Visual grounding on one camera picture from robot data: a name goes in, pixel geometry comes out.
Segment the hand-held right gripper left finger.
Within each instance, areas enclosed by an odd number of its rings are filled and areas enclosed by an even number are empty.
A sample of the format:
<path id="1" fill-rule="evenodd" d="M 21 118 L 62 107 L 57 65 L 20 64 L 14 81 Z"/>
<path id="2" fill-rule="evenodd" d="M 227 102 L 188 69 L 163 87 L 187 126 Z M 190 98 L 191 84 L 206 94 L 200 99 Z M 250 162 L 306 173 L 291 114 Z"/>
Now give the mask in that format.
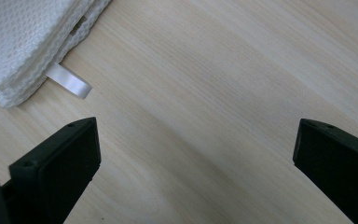
<path id="1" fill-rule="evenodd" d="M 71 122 L 9 165 L 14 224 L 63 224 L 101 164 L 97 120 Z"/>

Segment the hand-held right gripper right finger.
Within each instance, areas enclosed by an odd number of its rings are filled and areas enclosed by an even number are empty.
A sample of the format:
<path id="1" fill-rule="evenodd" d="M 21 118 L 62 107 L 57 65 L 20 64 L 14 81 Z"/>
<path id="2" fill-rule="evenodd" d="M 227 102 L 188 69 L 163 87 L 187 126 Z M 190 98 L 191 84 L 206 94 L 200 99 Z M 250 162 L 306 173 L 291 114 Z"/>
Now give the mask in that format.
<path id="1" fill-rule="evenodd" d="M 358 138 L 312 119 L 302 119 L 293 155 L 304 173 L 354 224 L 358 224 Z"/>

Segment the white towel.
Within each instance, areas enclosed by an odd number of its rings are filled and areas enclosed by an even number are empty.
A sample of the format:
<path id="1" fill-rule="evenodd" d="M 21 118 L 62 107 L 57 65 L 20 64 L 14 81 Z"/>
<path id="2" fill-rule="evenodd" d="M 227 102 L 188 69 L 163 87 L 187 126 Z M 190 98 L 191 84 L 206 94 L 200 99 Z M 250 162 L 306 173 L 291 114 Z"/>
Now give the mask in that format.
<path id="1" fill-rule="evenodd" d="M 112 0 L 0 0 L 0 106 L 26 101 L 49 77 L 79 98 L 91 85 L 60 65 Z"/>

